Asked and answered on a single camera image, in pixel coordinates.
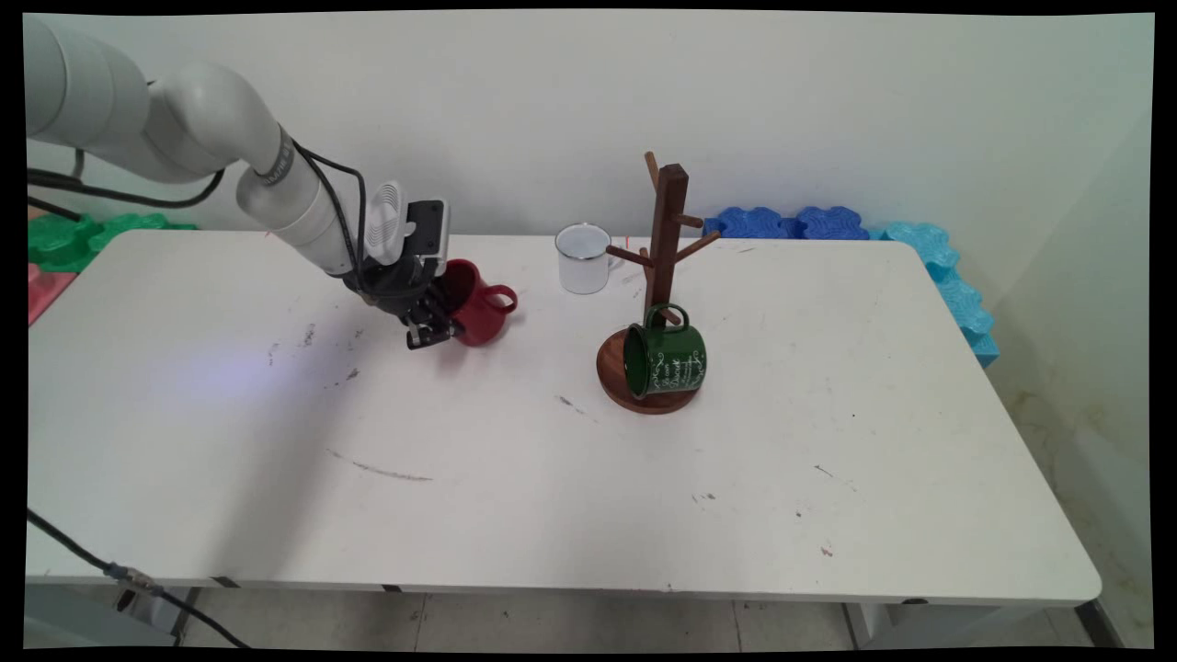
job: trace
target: blue foam block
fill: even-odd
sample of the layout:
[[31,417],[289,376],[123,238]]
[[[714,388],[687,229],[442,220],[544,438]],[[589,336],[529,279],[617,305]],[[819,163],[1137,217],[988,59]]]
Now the blue foam block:
[[949,246],[949,233],[931,223],[911,225],[910,223],[892,223],[883,231],[883,239],[903,241],[924,260],[932,280],[939,283],[960,260],[960,253]]
[[707,218],[703,221],[703,233],[709,234],[716,230],[719,236],[727,239],[790,239],[790,229],[786,227],[780,214],[769,207],[756,207],[744,211],[740,207],[727,207],[719,213],[718,218]]
[[993,327],[993,316],[980,307],[980,292],[962,280],[955,269],[949,270],[936,287],[970,345],[980,340]]
[[985,333],[979,340],[972,344],[972,353],[980,362],[982,368],[989,368],[989,364],[1002,356],[1002,352],[997,349],[997,343],[993,342],[993,337],[989,333]]
[[863,217],[846,207],[805,207],[797,219],[805,224],[806,239],[870,239],[862,229]]

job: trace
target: black cable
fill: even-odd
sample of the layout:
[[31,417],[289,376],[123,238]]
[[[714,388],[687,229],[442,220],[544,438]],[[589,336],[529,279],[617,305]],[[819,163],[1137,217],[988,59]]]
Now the black cable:
[[[347,257],[351,259],[352,269],[355,271],[355,287],[361,293],[366,293],[367,283],[364,278],[364,271],[361,269],[361,266],[364,265],[364,225],[366,217],[365,211],[367,207],[367,190],[364,184],[364,176],[360,174],[359,171],[357,170],[339,165],[334,161],[330,161],[320,157],[319,154],[315,154],[311,150],[307,150],[306,147],[299,145],[297,140],[291,140],[291,143],[294,145],[294,150],[297,150],[298,153],[301,154],[304,159],[306,159],[306,163],[311,166],[311,170],[314,171],[314,173],[319,177],[319,180],[322,181],[322,185],[327,188],[327,194],[331,197],[331,204],[334,205],[335,207],[335,217],[339,219],[339,229],[344,233],[344,245],[347,247]],[[344,207],[343,205],[339,204],[339,197],[335,194],[335,188],[334,186],[331,185],[331,181],[327,180],[327,177],[322,174],[322,170],[320,170],[314,161],[319,161],[340,172],[351,174],[352,177],[355,178],[357,183],[359,184],[360,211],[359,211],[359,224],[355,227],[355,233],[358,236],[357,243],[359,244],[358,251],[352,247],[352,233],[350,230],[347,230],[347,221],[346,217],[344,216]]]
[[188,614],[195,616],[200,622],[202,622],[204,624],[208,625],[210,628],[217,630],[217,634],[219,634],[220,636],[222,636],[226,640],[228,640],[228,642],[232,643],[233,646],[235,646],[238,648],[250,648],[248,644],[246,644],[244,641],[241,641],[241,640],[237,638],[235,636],[233,636],[233,633],[230,633],[228,630],[226,630],[224,625],[221,625],[217,621],[213,621],[212,617],[210,617],[208,615],[206,615],[204,611],[197,609],[195,607],[192,607],[187,602],[184,602],[182,600],[175,597],[174,595],[172,595],[172,594],[169,594],[167,591],[160,593],[159,596],[161,598],[164,598],[166,602],[171,602],[172,604],[174,604],[174,605],[179,607],[180,609],[187,611]]
[[[99,570],[101,570],[102,574],[106,575],[107,577],[112,577],[112,578],[118,580],[118,578],[124,578],[124,577],[127,576],[128,570],[131,570],[129,568],[124,568],[121,565],[118,565],[117,563],[108,563],[106,561],[102,561],[101,558],[99,558],[99,557],[94,556],[93,554],[91,554],[89,551],[87,551],[86,548],[84,548],[80,544],[78,544],[77,542],[74,542],[73,538],[71,538],[69,536],[62,534],[60,529],[58,529],[53,524],[49,524],[48,522],[46,522],[45,518],[42,518],[40,515],[33,512],[32,508],[25,507],[25,510],[26,510],[26,518],[29,522],[32,522],[34,527],[36,527],[38,529],[40,529],[40,530],[45,531],[46,534],[48,534],[48,536],[51,538],[53,538],[53,539],[58,541],[59,543],[61,543],[61,545],[64,545],[66,549],[68,549],[69,551],[74,552],[75,555],[78,555],[78,557],[81,558],[82,561],[85,561],[86,563],[89,563],[94,568],[98,568]],[[246,646],[245,642],[242,642],[241,640],[239,640],[235,636],[233,636],[232,633],[230,633],[228,630],[226,630],[217,621],[213,621],[204,611],[197,609],[195,607],[192,607],[187,602],[184,602],[182,600],[180,600],[180,598],[175,597],[174,595],[167,593],[164,589],[164,587],[160,587],[159,584],[155,584],[154,582],[152,582],[151,585],[149,585],[149,589],[151,589],[151,594],[152,595],[159,596],[165,602],[169,602],[169,603],[174,604],[175,607],[178,607],[179,609],[181,609],[184,611],[187,611],[192,616],[195,616],[202,623],[205,623],[210,628],[217,630],[217,633],[220,636],[222,636],[226,640],[228,640],[228,642],[232,643],[233,646],[235,646],[238,648],[250,648],[248,646]]]
[[72,184],[81,184],[81,179],[72,174],[61,174],[60,172],[53,172],[52,170],[41,170],[39,167],[27,168],[28,174],[35,176],[38,178],[48,178],[53,180],[68,181]]
[[47,172],[44,170],[28,168],[28,184],[33,186],[42,186],[45,188],[56,188],[59,191],[72,191],[74,193],[82,193],[85,196],[94,196],[98,198],[109,198],[112,200],[120,200],[124,203],[133,203],[137,205],[147,205],[149,207],[162,207],[166,210],[181,210],[184,207],[191,207],[198,205],[208,196],[213,194],[220,180],[225,177],[225,171],[219,170],[217,174],[213,176],[212,181],[204,191],[197,193],[194,197],[187,200],[157,200],[155,198],[145,198],[142,196],[135,196],[132,193],[124,193],[121,191],[111,191],[109,188],[99,188],[97,186],[87,186],[80,180],[74,179],[67,174],[60,174],[56,172]]
[[46,522],[40,515],[33,512],[32,508],[25,507],[25,510],[27,511],[26,518],[32,522],[34,527],[48,534],[51,538],[61,543],[66,549],[78,555],[79,558],[89,563],[94,568],[98,568],[102,571],[102,574],[106,574],[106,571],[111,569],[109,563],[86,551],[86,548],[75,543],[73,538],[62,534],[60,529]]
[[28,197],[28,206],[36,207],[39,210],[45,210],[45,211],[47,211],[49,213],[55,213],[58,216],[68,218],[69,220],[72,220],[74,223],[78,223],[79,220],[81,220],[81,214],[80,213],[72,212],[72,211],[69,211],[69,210],[67,210],[65,207],[59,207],[59,206],[56,206],[56,205],[54,205],[52,203],[46,203],[45,200],[38,200],[36,198],[34,198],[32,196]]
[[73,177],[78,181],[81,181],[81,171],[85,170],[85,168],[86,168],[86,152],[84,152],[80,148],[75,147],[74,148],[74,168],[73,168],[73,172],[69,173],[69,177]]

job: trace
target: floor tile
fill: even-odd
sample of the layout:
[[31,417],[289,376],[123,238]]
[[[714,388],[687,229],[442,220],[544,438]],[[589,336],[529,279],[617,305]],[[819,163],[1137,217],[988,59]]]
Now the floor tile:
[[1065,646],[1055,631],[1045,611],[1035,611],[1030,616],[1010,623],[1003,628],[985,633],[970,647],[989,648],[998,646]]
[[572,594],[430,595],[417,649],[510,653],[737,651],[731,602]]
[[744,653],[851,650],[853,640],[837,602],[734,602]]
[[[201,589],[197,607],[255,648],[412,650],[423,601],[403,593]],[[230,643],[189,618],[184,646]]]

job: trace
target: mug handle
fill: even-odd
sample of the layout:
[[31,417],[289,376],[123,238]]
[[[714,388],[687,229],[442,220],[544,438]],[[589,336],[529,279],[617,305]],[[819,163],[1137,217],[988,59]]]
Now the mug handle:
[[654,322],[654,315],[664,307],[672,307],[677,310],[679,315],[683,316],[683,324],[679,324],[678,326],[671,326],[670,329],[666,330],[667,333],[678,333],[683,329],[686,329],[687,326],[691,325],[691,318],[686,315],[686,311],[683,310],[683,306],[678,304],[654,304],[650,306],[650,310],[646,311],[646,324],[645,324],[646,329],[650,329],[650,325],[653,324]]
[[[511,303],[508,305],[505,305],[505,306],[500,306],[500,305],[496,304],[494,300],[491,299],[491,297],[493,297],[496,294],[501,294],[501,296],[511,299]],[[514,290],[512,290],[511,287],[507,287],[506,285],[491,285],[490,287],[483,290],[483,294],[481,296],[483,296],[483,300],[485,300],[491,307],[493,307],[494,310],[501,312],[503,315],[507,315],[508,312],[514,311],[514,309],[519,305],[519,297],[516,296]]]

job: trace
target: wooden peg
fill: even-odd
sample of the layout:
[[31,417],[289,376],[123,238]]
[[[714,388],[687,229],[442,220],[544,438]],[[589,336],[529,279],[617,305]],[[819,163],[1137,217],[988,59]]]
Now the wooden peg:
[[605,252],[613,256],[614,258],[621,258],[624,260],[632,262],[633,264],[640,264],[641,266],[650,269],[654,263],[650,262],[650,258],[645,256],[639,256],[638,253],[631,253],[625,249],[619,249],[612,244],[605,246]]
[[657,191],[658,190],[658,161],[654,160],[654,153],[653,152],[646,152],[646,167],[650,168],[650,181],[654,185],[654,191]]
[[703,227],[703,219],[701,218],[699,218],[697,216],[687,216],[685,213],[680,213],[680,214],[674,217],[674,223],[677,223],[677,224],[679,224],[679,225],[681,225],[684,227],[696,227],[696,229]]
[[696,240],[690,246],[687,246],[687,247],[683,249],[681,251],[679,251],[674,256],[674,262],[676,263],[680,263],[680,262],[685,260],[686,258],[693,256],[697,251],[703,250],[704,246],[706,246],[707,244],[714,241],[718,238],[719,238],[719,231],[716,230],[711,234],[707,234],[706,237]]

